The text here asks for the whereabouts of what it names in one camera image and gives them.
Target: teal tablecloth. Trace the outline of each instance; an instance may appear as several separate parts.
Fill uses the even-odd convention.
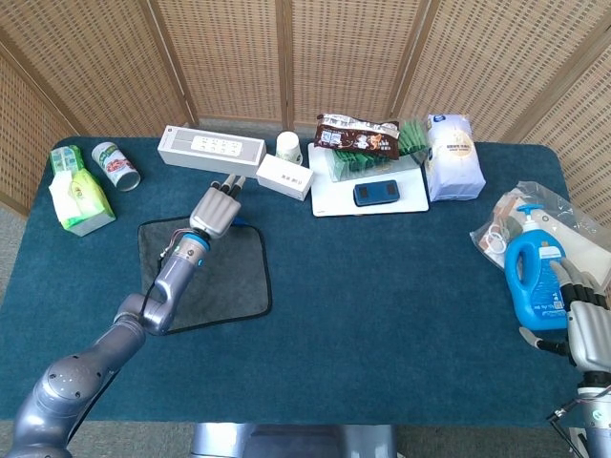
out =
[[[138,226],[189,214],[220,177],[164,165],[155,138],[115,138],[142,174],[120,193],[91,161],[106,139],[60,144],[82,148],[116,222],[82,239],[63,230],[50,167],[42,177],[0,310],[3,419],[52,361],[85,348],[138,291]],[[241,216],[265,237],[271,313],[149,338],[90,418],[542,425],[573,396],[579,374],[522,341],[503,273],[469,232],[519,180],[567,191],[545,147],[477,149],[488,180],[480,198],[433,203],[424,214],[316,219],[309,197],[248,180]]]

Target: wicker panel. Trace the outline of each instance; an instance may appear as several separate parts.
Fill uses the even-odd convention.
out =
[[[571,199],[611,228],[611,47],[524,139],[552,147]]]
[[[417,0],[293,0],[295,120],[388,114]]]
[[[280,120],[272,0],[158,0],[200,117]]]
[[[442,2],[402,115],[463,113],[499,140],[545,88],[608,1]]]
[[[51,147],[73,134],[0,57],[0,194],[29,209]]]
[[[91,135],[186,120],[136,1],[0,3],[0,27]]]

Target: gray cloth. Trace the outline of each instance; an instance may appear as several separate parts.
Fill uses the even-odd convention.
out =
[[[157,275],[159,253],[169,243],[172,233],[188,227],[188,218],[150,221],[139,227],[137,241],[142,294]],[[156,288],[151,298],[160,299]],[[234,225],[223,238],[211,241],[211,250],[203,267],[196,270],[180,298],[170,333],[212,323],[255,318],[267,313],[270,306],[261,234],[252,226]]]

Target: white cup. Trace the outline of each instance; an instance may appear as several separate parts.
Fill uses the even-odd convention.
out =
[[[294,132],[282,132],[276,138],[276,157],[302,165],[304,157],[299,147],[299,137]]]

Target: phone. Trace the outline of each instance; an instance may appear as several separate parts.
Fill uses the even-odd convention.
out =
[[[394,179],[357,184],[353,194],[357,207],[396,202],[400,198],[399,187]]]

